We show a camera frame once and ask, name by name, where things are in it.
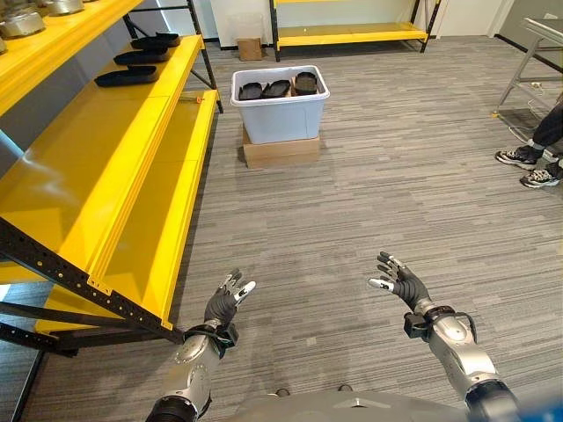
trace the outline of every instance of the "metal bowl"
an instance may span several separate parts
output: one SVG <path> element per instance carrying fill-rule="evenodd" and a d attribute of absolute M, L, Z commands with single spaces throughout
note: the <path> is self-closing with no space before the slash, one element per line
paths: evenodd
<path fill-rule="evenodd" d="M 51 16 L 70 15 L 84 10 L 82 0 L 51 0 L 45 4 Z"/>
<path fill-rule="evenodd" d="M 25 37 L 44 29 L 43 19 L 36 11 L 10 15 L 0 23 L 0 33 L 5 38 Z"/>

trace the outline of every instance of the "plastic storage bin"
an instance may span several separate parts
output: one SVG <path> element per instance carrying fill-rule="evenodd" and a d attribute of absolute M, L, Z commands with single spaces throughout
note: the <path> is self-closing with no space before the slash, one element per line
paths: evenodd
<path fill-rule="evenodd" d="M 260 82 L 265 86 L 280 79 L 290 80 L 300 72 L 317 76 L 318 94 L 238 101 L 238 88 L 244 84 Z M 316 138 L 330 95 L 317 66 L 241 70 L 232 76 L 230 103 L 240 111 L 252 143 L 283 142 Z"/>

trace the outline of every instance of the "robotic arm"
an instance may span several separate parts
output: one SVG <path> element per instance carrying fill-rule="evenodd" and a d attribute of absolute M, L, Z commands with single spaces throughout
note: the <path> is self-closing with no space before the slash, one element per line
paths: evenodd
<path fill-rule="evenodd" d="M 184 344 L 174 357 L 175 365 L 165 380 L 164 394 L 146 422 L 195 422 L 211 403 L 211 375 L 238 334 L 231 322 L 238 305 L 256 283 L 241 282 L 235 269 L 227 275 L 205 308 L 204 324 L 184 334 Z"/>
<path fill-rule="evenodd" d="M 477 420 L 518 420 L 514 395 L 494 368 L 488 355 L 476 344 L 472 319 L 449 306 L 438 306 L 426 286 L 401 261 L 386 252 L 377 257 L 384 273 L 368 280 L 400 297 L 413 313 L 405 315 L 410 338 L 421 337 L 442 363 L 457 393 L 465 400 L 470 417 Z M 457 320 L 468 317 L 471 329 Z"/>

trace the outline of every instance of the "black slipper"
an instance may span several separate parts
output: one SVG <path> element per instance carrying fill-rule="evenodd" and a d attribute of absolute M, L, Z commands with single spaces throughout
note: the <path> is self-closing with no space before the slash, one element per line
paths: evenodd
<path fill-rule="evenodd" d="M 98 76 L 94 82 L 98 86 L 125 86 L 150 84 L 158 80 L 156 66 L 128 66 L 127 70 L 118 70 Z"/>
<path fill-rule="evenodd" d="M 301 72 L 296 76 L 296 94 L 313 95 L 317 93 L 317 77 L 314 73 Z"/>
<path fill-rule="evenodd" d="M 275 81 L 267 84 L 262 92 L 262 98 L 281 98 L 285 97 L 291 88 L 291 82 L 287 80 Z"/>
<path fill-rule="evenodd" d="M 127 51 L 113 58 L 115 64 L 147 64 L 166 62 L 170 59 L 168 48 L 152 48 L 150 50 Z"/>
<path fill-rule="evenodd" d="M 250 82 L 238 88 L 238 101 L 262 98 L 262 85 L 258 82 Z"/>
<path fill-rule="evenodd" d="M 157 33 L 154 37 L 144 37 L 131 41 L 132 48 L 141 50 L 177 46 L 179 46 L 179 36 L 176 33 Z"/>

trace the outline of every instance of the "yellow shelf board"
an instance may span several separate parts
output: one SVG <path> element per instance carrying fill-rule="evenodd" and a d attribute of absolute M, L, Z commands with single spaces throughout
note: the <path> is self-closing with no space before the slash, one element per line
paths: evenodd
<path fill-rule="evenodd" d="M 77 51 L 121 19 L 142 0 L 103 0 L 84 4 L 68 16 L 43 18 L 45 30 L 6 40 L 0 56 L 0 115 Z"/>
<path fill-rule="evenodd" d="M 164 323 L 168 322 L 218 93 L 182 95 L 198 96 L 200 104 L 190 99 L 178 102 L 102 280 Z M 53 287 L 45 307 L 115 317 L 58 286 Z M 44 320 L 35 326 L 43 333 L 81 328 L 89 326 Z"/>
<path fill-rule="evenodd" d="M 317 46 L 348 42 L 425 40 L 426 32 L 410 22 L 319 25 L 279 28 L 279 47 Z"/>
<path fill-rule="evenodd" d="M 185 37 L 153 84 L 86 85 L 0 179 L 0 216 L 100 280 L 202 45 Z M 0 284 L 41 280 L 15 265 Z"/>
<path fill-rule="evenodd" d="M 346 0 L 274 0 L 274 7 L 283 3 L 326 3 L 326 2 L 342 2 Z"/>

